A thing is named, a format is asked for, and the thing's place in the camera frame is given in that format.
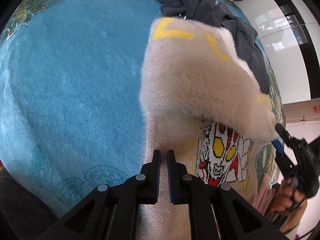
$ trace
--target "fuzzy white sweater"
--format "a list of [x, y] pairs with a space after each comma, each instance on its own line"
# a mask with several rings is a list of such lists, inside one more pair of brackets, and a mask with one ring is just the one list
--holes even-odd
[[[169, 149], [189, 173], [200, 177], [199, 164], [205, 154], [212, 167], [218, 158], [223, 159], [217, 170], [221, 175], [203, 172], [204, 181], [211, 179], [217, 185], [233, 181], [232, 187], [248, 202], [254, 202], [258, 187], [254, 159], [263, 145], [277, 137], [277, 121], [268, 96], [260, 92], [247, 63], [237, 57], [228, 30], [191, 20], [156, 20], [142, 68], [140, 104], [147, 125], [145, 162], [150, 162], [153, 150], [159, 149], [161, 171], [158, 203], [143, 207], [138, 239], [190, 239], [188, 207], [173, 206], [169, 200]], [[232, 134], [221, 126], [217, 130], [219, 123], [232, 128]], [[215, 132], [211, 142], [204, 143], [208, 128]], [[238, 163], [241, 175], [236, 168], [230, 179], [232, 167], [224, 168], [228, 162]]]

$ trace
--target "blue carpet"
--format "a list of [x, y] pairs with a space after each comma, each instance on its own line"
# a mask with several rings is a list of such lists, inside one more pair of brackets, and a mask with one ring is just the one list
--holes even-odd
[[154, 0], [52, 0], [0, 49], [0, 158], [63, 215], [139, 173], [138, 96]]

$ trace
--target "pink fabric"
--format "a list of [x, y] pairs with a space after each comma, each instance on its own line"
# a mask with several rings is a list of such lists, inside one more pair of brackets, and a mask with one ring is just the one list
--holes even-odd
[[276, 191], [269, 187], [269, 176], [264, 174], [258, 189], [258, 194], [253, 207], [263, 216], [266, 214], [267, 208], [275, 195]]

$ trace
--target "blue clip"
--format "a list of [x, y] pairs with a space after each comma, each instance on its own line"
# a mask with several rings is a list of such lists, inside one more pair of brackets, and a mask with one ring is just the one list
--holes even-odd
[[271, 143], [276, 148], [278, 153], [282, 155], [284, 154], [284, 147], [282, 146], [282, 143], [279, 140], [273, 140]]

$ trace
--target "human hand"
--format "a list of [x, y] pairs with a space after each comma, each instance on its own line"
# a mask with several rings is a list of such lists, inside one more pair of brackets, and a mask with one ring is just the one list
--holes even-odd
[[[282, 180], [281, 186], [279, 188], [279, 192], [275, 198], [275, 202], [271, 208], [271, 211], [283, 212], [286, 208], [291, 207], [292, 201], [290, 198], [292, 196], [292, 193], [293, 193], [294, 200], [297, 203], [300, 203], [306, 197], [304, 193], [298, 190], [295, 190], [293, 192], [292, 187], [290, 186], [290, 183], [291, 183], [291, 179]], [[306, 211], [307, 204], [308, 204], [307, 200], [305, 199], [300, 204], [300, 206], [296, 208], [296, 210], [293, 213], [285, 214], [285, 215], [288, 215], [290, 219], [280, 230], [282, 233], [295, 228], [300, 223], [300, 220], [304, 212]]]

